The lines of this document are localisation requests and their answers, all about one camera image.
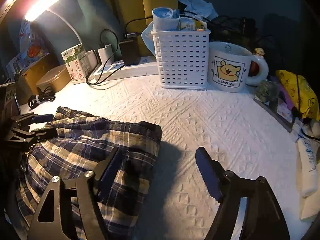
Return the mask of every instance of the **desk lamp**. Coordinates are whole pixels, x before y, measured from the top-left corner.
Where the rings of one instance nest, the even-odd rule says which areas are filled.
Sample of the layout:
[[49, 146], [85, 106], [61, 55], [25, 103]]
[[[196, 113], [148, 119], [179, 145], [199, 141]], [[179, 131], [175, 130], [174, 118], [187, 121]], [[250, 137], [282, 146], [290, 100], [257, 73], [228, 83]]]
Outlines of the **desk lamp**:
[[31, 6], [31, 8], [27, 11], [27, 13], [24, 17], [25, 20], [27, 20], [29, 22], [33, 22], [44, 11], [47, 10], [47, 11], [55, 14], [56, 16], [58, 16], [62, 21], [64, 21], [70, 27], [70, 29], [73, 30], [75, 35], [78, 37], [79, 42], [82, 43], [82, 40], [81, 40], [79, 34], [77, 33], [77, 31], [74, 29], [74, 27], [65, 18], [63, 18], [61, 15], [59, 15], [58, 13], [56, 13], [50, 9], [50, 6], [54, 5], [57, 1], [59, 1], [59, 0], [38, 0], [38, 1], [36, 1], [33, 4], [33, 6]]

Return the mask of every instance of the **mug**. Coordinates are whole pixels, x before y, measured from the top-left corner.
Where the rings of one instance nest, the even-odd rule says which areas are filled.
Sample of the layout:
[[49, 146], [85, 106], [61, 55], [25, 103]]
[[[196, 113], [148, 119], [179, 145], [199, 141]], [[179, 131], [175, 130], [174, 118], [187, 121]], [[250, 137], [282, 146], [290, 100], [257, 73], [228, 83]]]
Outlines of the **mug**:
[[[248, 77], [251, 61], [259, 65], [259, 73]], [[268, 76], [265, 59], [247, 49], [228, 42], [209, 43], [209, 84], [226, 92], [239, 92], [244, 84], [258, 86]]]

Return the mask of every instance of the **white charger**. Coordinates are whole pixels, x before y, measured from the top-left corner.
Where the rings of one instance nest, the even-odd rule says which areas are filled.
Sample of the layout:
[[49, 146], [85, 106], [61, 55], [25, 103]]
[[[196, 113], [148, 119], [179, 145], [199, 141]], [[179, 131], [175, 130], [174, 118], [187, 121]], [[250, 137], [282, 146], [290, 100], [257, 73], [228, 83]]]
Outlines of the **white charger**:
[[94, 69], [96, 67], [96, 65], [98, 64], [97, 60], [99, 61], [99, 59], [97, 59], [96, 54], [93, 50], [90, 50], [88, 52], [86, 52], [85, 54], [87, 56], [87, 59], [89, 61], [89, 65], [90, 65], [90, 69]]
[[[112, 47], [110, 44], [105, 45], [104, 48], [102, 49], [98, 49], [98, 53], [101, 59], [101, 63], [102, 65], [105, 64], [105, 62], [107, 61], [107, 59], [112, 55]], [[106, 65], [111, 65], [113, 62], [115, 61], [115, 56], [112, 56], [108, 62], [106, 63]]]

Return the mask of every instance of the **brown box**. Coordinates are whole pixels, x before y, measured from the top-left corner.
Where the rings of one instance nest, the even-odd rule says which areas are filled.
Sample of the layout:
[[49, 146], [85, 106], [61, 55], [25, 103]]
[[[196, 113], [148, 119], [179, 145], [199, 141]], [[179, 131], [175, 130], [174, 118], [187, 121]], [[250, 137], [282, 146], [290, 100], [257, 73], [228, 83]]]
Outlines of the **brown box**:
[[65, 64], [55, 67], [49, 70], [39, 81], [37, 87], [44, 92], [44, 90], [50, 86], [53, 92], [59, 92], [63, 89], [71, 80], [69, 72]]
[[55, 55], [49, 54], [35, 63], [32, 67], [23, 73], [17, 84], [17, 100], [20, 105], [28, 103], [32, 95], [37, 95], [38, 89], [36, 83], [49, 70], [59, 65]]

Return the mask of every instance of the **plaid shirt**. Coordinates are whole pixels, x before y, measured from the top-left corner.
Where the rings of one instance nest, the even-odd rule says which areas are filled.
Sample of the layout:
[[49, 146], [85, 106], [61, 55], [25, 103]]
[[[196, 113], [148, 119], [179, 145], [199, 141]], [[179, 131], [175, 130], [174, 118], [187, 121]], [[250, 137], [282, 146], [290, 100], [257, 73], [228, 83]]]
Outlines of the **plaid shirt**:
[[[159, 153], [161, 127], [147, 122], [124, 123], [59, 107], [46, 127], [57, 137], [34, 145], [20, 177], [17, 202], [25, 225], [31, 223], [44, 190], [53, 176], [73, 179], [92, 170], [113, 147], [123, 151], [123, 162], [109, 197], [98, 203], [111, 239], [130, 239], [140, 207], [149, 190]], [[76, 198], [72, 211], [79, 239], [86, 239]]]

